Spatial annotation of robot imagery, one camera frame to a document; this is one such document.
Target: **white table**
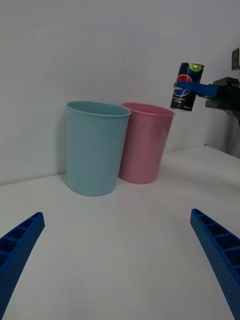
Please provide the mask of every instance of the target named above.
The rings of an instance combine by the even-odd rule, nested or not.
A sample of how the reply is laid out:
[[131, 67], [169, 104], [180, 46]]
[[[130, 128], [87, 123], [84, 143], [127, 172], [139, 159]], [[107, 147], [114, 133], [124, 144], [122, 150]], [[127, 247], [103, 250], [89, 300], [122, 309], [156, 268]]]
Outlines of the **white table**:
[[190, 225], [198, 208], [240, 237], [240, 160], [207, 146], [164, 155], [148, 185], [101, 197], [62, 176], [0, 187], [0, 235], [42, 211], [46, 227], [4, 320], [233, 320]]

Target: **white wall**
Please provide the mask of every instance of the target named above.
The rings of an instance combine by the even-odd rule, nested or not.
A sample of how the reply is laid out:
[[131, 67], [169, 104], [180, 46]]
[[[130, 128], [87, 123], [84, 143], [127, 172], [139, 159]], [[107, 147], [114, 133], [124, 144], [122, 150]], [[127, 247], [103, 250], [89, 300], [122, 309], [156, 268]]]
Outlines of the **white wall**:
[[[64, 170], [67, 101], [169, 108], [182, 61], [204, 64], [204, 83], [230, 76], [239, 10], [238, 0], [1, 0], [0, 183]], [[228, 116], [204, 104], [176, 113], [168, 150], [223, 148]]]

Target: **pink cup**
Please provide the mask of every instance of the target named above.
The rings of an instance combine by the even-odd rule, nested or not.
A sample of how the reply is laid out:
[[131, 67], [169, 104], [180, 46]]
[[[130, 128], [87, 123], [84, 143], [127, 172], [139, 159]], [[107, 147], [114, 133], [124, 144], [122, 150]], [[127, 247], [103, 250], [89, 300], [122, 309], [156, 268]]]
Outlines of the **pink cup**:
[[156, 180], [175, 113], [150, 104], [124, 103], [131, 110], [119, 178], [133, 184]]

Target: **black can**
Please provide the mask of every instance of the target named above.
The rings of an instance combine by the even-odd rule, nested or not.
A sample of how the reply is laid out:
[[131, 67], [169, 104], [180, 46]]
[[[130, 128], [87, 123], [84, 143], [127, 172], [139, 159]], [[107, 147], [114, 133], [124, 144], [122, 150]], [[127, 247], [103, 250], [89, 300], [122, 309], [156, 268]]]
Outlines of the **black can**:
[[[204, 71], [204, 65], [198, 63], [181, 63], [176, 81], [197, 82], [199, 83]], [[192, 111], [196, 94], [187, 89], [174, 88], [171, 109]]]

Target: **blue cup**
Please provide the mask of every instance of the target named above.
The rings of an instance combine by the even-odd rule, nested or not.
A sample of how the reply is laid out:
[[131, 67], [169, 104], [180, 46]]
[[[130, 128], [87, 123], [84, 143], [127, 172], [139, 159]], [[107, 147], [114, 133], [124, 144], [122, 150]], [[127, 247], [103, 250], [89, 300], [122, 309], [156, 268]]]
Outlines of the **blue cup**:
[[130, 114], [112, 104], [67, 104], [66, 183], [71, 190], [86, 196], [114, 190]]

